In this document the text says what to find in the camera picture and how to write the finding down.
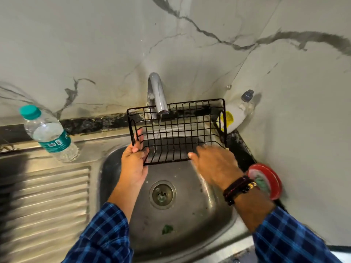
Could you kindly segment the person's right forearm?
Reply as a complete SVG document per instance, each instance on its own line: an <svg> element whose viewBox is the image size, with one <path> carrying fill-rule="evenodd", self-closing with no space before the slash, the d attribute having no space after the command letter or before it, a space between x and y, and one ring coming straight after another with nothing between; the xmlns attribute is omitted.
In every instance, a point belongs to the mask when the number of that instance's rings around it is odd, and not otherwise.
<svg viewBox="0 0 351 263"><path fill-rule="evenodd" d="M234 202L260 263L341 263L320 237L257 188Z"/></svg>

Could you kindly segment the metal sink drain strainer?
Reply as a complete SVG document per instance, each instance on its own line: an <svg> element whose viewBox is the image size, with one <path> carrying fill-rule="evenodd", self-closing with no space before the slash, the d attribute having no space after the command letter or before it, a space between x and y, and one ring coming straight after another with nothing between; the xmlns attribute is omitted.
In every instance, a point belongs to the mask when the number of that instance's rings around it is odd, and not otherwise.
<svg viewBox="0 0 351 263"><path fill-rule="evenodd" d="M159 210L167 210L175 204L177 191L174 185L166 180L152 184L149 191L151 205Z"/></svg>

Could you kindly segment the red round container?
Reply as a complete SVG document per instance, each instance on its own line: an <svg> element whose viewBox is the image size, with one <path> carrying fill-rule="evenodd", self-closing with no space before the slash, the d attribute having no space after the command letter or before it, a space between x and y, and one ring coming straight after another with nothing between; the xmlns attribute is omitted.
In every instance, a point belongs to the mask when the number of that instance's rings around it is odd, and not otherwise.
<svg viewBox="0 0 351 263"><path fill-rule="evenodd" d="M280 198L283 186L279 176L269 166L262 163L252 164L245 174L250 178L254 179L256 176L265 176L266 180L269 181L271 187L270 200L275 201Z"/></svg>

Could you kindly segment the clear plastic water bottle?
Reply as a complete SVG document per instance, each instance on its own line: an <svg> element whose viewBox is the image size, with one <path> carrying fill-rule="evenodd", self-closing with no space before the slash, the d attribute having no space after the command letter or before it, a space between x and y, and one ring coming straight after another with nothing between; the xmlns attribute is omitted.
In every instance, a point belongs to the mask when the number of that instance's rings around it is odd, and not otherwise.
<svg viewBox="0 0 351 263"><path fill-rule="evenodd" d="M56 117L35 105L22 106L19 112L24 119L26 133L51 156L64 163L79 157L79 148Z"/></svg>

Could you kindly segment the person's left hand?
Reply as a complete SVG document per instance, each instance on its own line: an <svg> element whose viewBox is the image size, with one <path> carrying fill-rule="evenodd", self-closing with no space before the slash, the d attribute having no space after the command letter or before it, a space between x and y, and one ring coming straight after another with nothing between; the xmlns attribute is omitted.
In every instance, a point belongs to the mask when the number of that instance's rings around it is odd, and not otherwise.
<svg viewBox="0 0 351 263"><path fill-rule="evenodd" d="M119 182L127 187L141 187L148 174L148 166L144 163L150 150L146 147L143 148L144 152L133 153L132 146L130 144L122 154Z"/></svg>

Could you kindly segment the stainless steel sink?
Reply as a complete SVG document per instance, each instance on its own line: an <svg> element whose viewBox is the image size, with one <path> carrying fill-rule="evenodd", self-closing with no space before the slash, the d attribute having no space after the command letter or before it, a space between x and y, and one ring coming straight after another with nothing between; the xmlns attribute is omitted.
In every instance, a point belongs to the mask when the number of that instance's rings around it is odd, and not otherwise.
<svg viewBox="0 0 351 263"><path fill-rule="evenodd" d="M0 153L0 263L60 263L105 203L130 143L127 129L73 137L81 155L71 163L34 141ZM172 208L151 205L153 183L177 191ZM162 235L165 224L174 231ZM191 163L149 166L130 221L134 263L223 262L254 256L253 240L222 193Z"/></svg>

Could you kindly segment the chrome faucet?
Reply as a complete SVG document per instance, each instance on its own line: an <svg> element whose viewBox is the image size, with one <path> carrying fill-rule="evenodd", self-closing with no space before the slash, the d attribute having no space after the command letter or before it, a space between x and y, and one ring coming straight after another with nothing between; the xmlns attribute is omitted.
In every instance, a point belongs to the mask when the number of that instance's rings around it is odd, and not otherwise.
<svg viewBox="0 0 351 263"><path fill-rule="evenodd" d="M159 74L152 72L147 82L147 106L150 108L151 118L156 119L158 115L169 114L163 83Z"/></svg>

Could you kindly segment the white dish soap bottle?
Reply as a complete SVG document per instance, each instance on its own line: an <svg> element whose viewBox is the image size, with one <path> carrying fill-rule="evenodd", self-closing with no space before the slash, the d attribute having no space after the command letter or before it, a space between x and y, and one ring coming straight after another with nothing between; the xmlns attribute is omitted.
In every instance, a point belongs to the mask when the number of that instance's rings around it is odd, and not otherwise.
<svg viewBox="0 0 351 263"><path fill-rule="evenodd" d="M243 121L253 113L255 104L252 102L254 91L249 89L241 97L226 104L225 113L221 111L216 123L222 132L231 133L238 128Z"/></svg>

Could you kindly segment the person's right hand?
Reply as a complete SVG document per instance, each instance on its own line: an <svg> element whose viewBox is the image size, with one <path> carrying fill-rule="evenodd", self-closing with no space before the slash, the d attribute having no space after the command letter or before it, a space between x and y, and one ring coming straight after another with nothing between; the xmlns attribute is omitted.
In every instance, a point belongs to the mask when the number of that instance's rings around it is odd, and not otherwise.
<svg viewBox="0 0 351 263"><path fill-rule="evenodd" d="M205 181L226 190L244 173L240 170L234 154L221 146L197 146L197 152L204 152L204 168L196 169Z"/></svg>

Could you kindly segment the person's left forearm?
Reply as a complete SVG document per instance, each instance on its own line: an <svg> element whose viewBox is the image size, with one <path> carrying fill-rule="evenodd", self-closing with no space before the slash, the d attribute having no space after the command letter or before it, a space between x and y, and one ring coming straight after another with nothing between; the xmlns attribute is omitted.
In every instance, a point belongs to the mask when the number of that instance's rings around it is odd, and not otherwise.
<svg viewBox="0 0 351 263"><path fill-rule="evenodd" d="M122 171L107 202L94 215L62 263L131 263L129 222L147 176Z"/></svg>

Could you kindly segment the green scrub pad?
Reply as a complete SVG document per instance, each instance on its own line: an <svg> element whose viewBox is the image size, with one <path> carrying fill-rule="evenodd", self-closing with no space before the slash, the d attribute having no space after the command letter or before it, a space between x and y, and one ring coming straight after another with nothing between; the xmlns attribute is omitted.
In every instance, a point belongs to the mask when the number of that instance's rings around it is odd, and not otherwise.
<svg viewBox="0 0 351 263"><path fill-rule="evenodd" d="M258 188L259 188L261 191L267 193L268 195L271 194L270 183L269 183L269 181L266 180L266 177L265 177L265 176L259 176L259 175L258 175L258 176L256 176L253 180L256 182Z"/></svg>

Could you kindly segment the black wire basket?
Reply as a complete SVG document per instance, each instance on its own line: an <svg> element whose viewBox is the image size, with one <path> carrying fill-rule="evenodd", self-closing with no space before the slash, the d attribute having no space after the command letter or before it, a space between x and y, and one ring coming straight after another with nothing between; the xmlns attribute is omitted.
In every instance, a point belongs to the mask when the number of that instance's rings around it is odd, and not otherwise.
<svg viewBox="0 0 351 263"><path fill-rule="evenodd" d="M156 106L126 111L132 144L146 151L144 165L183 162L198 146L227 146L223 98L171 103L158 113Z"/></svg>

